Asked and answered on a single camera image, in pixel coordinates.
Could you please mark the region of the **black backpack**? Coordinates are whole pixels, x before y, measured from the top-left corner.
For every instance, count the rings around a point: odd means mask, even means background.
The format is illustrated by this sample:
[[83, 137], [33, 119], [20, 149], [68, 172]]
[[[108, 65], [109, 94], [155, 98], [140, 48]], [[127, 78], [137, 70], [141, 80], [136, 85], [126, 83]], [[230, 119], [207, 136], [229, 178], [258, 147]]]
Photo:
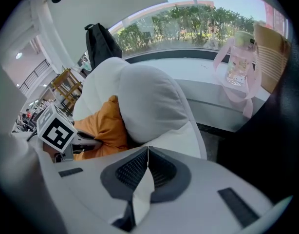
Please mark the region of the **black backpack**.
[[122, 58], [122, 50], [107, 28], [100, 23], [85, 28], [86, 46], [91, 68], [112, 57]]

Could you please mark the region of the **black balcony railing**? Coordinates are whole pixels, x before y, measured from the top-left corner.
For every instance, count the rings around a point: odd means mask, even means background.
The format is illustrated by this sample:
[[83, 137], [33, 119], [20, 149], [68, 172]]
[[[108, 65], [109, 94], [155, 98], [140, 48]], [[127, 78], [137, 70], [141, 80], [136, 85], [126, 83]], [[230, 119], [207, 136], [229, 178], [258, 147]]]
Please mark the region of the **black balcony railing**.
[[42, 61], [26, 78], [24, 83], [19, 87], [20, 91], [25, 94], [32, 87], [34, 82], [41, 76], [44, 75], [48, 70], [51, 70], [49, 62], [45, 59]]

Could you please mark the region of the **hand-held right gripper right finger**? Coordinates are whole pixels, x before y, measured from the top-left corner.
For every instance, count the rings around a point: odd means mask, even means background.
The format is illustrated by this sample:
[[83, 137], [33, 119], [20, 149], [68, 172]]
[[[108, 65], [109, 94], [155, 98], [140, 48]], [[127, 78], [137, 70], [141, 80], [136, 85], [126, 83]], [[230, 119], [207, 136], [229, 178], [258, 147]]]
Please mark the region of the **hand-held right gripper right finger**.
[[148, 168], [154, 181], [151, 203], [176, 200], [189, 186], [191, 171], [187, 165], [155, 147], [148, 147]]

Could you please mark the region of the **pale roller blind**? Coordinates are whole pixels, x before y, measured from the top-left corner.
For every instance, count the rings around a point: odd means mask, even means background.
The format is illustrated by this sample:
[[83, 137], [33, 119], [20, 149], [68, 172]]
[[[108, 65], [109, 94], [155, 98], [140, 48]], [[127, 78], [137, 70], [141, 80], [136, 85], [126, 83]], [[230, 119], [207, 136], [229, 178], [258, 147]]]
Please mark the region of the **pale roller blind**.
[[86, 50], [85, 26], [102, 24], [110, 28], [128, 16], [166, 0], [48, 0], [58, 36], [72, 62]]

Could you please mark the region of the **white window sill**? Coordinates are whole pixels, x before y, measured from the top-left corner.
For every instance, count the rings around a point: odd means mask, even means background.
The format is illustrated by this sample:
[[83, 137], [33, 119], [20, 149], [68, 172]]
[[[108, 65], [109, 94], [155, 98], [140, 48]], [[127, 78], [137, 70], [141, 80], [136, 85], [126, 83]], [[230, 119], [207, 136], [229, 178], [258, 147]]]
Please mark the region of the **white window sill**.
[[172, 77], [183, 90], [199, 124], [235, 132], [249, 121], [243, 116], [245, 102], [230, 101], [216, 80], [216, 76], [225, 80], [226, 63], [221, 63], [217, 70], [214, 70], [212, 61], [207, 59], [127, 58], [126, 61], [156, 67]]

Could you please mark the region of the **orange square cushion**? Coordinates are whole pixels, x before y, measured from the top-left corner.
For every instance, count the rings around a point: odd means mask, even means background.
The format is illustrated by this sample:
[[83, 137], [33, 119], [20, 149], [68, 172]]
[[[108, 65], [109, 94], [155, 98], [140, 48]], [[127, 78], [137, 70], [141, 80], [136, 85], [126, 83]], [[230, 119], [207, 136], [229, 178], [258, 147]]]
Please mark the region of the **orange square cushion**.
[[101, 109], [82, 120], [75, 120], [76, 129], [102, 142], [98, 149], [74, 154], [74, 160], [86, 160], [128, 150], [128, 134], [120, 114], [118, 97], [113, 95]]

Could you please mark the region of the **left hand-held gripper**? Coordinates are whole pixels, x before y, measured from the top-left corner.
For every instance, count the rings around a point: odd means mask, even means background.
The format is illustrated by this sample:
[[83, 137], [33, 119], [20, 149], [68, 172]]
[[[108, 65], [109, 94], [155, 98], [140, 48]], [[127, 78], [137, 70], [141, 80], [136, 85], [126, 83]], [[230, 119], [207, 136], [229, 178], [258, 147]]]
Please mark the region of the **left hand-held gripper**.
[[94, 136], [78, 131], [68, 117], [55, 104], [51, 103], [37, 119], [37, 136], [44, 143], [63, 156], [64, 161], [74, 159], [74, 152], [98, 150], [102, 142]]

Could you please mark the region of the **person's left forearm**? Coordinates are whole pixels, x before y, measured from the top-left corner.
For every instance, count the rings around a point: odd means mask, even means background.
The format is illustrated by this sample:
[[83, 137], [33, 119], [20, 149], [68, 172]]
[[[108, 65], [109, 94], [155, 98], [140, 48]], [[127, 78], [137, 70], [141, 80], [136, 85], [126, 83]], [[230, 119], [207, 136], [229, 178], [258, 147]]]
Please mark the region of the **person's left forearm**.
[[0, 225], [8, 234], [67, 234], [35, 149], [10, 134], [0, 134]]

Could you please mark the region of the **white fabric tag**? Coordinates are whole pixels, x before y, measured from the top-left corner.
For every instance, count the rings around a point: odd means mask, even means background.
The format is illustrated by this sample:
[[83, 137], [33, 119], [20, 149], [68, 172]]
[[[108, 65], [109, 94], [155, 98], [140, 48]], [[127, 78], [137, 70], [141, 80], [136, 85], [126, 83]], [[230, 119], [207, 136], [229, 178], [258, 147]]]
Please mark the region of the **white fabric tag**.
[[153, 176], [149, 168], [147, 168], [132, 196], [132, 208], [136, 226], [141, 223], [149, 212], [151, 194], [154, 190]]

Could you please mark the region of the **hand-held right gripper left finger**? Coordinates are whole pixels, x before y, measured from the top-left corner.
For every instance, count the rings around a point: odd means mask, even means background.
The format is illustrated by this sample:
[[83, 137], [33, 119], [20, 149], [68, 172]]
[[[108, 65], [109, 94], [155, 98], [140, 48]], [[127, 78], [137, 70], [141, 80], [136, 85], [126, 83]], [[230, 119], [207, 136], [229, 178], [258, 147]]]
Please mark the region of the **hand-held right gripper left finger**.
[[137, 152], [107, 166], [100, 180], [109, 195], [115, 199], [131, 201], [132, 195], [148, 168], [148, 149]]

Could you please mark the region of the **clear plastic bag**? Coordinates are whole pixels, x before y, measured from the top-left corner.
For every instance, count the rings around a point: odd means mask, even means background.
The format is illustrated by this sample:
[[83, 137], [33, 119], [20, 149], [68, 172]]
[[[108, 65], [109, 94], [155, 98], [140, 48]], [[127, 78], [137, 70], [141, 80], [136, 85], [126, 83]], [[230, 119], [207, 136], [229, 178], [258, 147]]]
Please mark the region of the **clear plastic bag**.
[[86, 54], [84, 54], [78, 61], [78, 65], [80, 67], [80, 69], [84, 69], [86, 71], [89, 71], [91, 72], [92, 71], [92, 67], [91, 67], [91, 64], [90, 64], [90, 61], [87, 57]]

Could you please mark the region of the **green hedge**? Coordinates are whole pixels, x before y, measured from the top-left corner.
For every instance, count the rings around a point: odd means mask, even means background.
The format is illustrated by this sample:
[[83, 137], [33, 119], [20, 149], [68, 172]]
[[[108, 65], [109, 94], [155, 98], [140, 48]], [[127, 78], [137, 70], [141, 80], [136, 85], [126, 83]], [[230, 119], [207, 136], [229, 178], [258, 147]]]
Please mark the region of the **green hedge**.
[[142, 16], [113, 37], [125, 57], [172, 48], [219, 50], [238, 31], [252, 34], [254, 22], [222, 7], [175, 5]]

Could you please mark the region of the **wooden shelf rack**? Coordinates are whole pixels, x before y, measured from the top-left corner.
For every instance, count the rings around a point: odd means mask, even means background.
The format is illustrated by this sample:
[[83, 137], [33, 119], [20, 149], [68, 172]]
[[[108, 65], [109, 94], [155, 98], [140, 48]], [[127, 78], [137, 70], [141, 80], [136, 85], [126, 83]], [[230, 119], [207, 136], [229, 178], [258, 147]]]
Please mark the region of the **wooden shelf rack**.
[[70, 68], [58, 75], [52, 82], [52, 87], [62, 96], [59, 103], [64, 111], [72, 115], [75, 104], [82, 94], [82, 83], [75, 77]]

